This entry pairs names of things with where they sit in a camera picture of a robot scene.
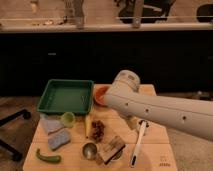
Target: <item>green cucumber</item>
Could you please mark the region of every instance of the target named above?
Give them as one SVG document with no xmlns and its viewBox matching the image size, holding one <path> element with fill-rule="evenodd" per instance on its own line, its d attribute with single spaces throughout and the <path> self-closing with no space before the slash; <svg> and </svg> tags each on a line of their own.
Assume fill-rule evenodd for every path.
<svg viewBox="0 0 213 171">
<path fill-rule="evenodd" d="M 36 151 L 36 157 L 42 161 L 49 162 L 49 163 L 59 163 L 61 161 L 60 155 L 55 156 L 44 156 L 40 154 L 40 149 L 38 148 Z"/>
</svg>

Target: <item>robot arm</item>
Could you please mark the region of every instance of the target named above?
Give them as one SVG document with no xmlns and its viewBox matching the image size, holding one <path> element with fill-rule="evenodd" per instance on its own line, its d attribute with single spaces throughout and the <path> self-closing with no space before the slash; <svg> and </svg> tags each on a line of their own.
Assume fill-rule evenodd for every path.
<svg viewBox="0 0 213 171">
<path fill-rule="evenodd" d="M 213 103 L 139 94 L 139 77 L 119 72 L 104 95 L 105 104 L 123 116 L 137 116 L 213 141 Z"/>
</svg>

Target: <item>green tray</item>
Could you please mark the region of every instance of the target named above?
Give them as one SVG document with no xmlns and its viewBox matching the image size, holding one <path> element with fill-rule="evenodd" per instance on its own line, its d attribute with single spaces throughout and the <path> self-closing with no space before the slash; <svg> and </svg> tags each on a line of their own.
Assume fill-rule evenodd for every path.
<svg viewBox="0 0 213 171">
<path fill-rule="evenodd" d="M 51 79 L 39 101 L 37 111 L 61 115 L 86 115 L 92 106 L 94 82 L 91 80 Z"/>
</svg>

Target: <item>chair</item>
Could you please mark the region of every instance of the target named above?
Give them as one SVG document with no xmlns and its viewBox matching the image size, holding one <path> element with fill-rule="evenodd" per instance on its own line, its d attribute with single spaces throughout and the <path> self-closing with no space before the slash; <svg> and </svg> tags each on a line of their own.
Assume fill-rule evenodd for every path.
<svg viewBox="0 0 213 171">
<path fill-rule="evenodd" d="M 213 21 L 213 4 L 201 5 L 197 9 L 197 20 L 199 22 Z"/>
<path fill-rule="evenodd" d="M 26 109 L 23 109 L 19 112 L 16 112 L 10 116 L 7 116 L 6 118 L 3 118 L 0 120 L 0 126 L 5 125 L 6 123 L 14 120 L 15 118 L 17 118 L 18 116 L 23 115 L 24 119 L 29 119 L 31 118 L 31 113 L 28 112 Z M 8 145 L 6 142 L 4 142 L 3 140 L 0 139 L 0 146 L 2 146 L 3 148 L 6 148 L 8 151 L 13 153 L 13 161 L 20 161 L 22 159 L 22 153 L 20 153 L 18 150 L 16 150 L 15 148 L 11 147 L 10 145 Z"/>
<path fill-rule="evenodd" d="M 115 0 L 117 6 L 122 0 Z M 142 23 L 155 23 L 157 20 L 167 20 L 171 6 L 175 0 L 145 0 Z M 125 0 L 125 7 L 119 12 L 120 20 L 123 23 L 132 23 L 132 17 L 134 13 L 135 0 Z"/>
</svg>

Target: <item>cabinet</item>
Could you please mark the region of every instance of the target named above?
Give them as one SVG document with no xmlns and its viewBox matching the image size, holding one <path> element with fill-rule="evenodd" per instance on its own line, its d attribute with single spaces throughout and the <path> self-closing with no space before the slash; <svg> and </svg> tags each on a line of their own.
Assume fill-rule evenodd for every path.
<svg viewBox="0 0 213 171">
<path fill-rule="evenodd" d="M 213 31 L 0 34 L 0 95 L 41 95 L 48 79 L 111 83 L 121 69 L 162 91 L 213 89 Z"/>
</svg>

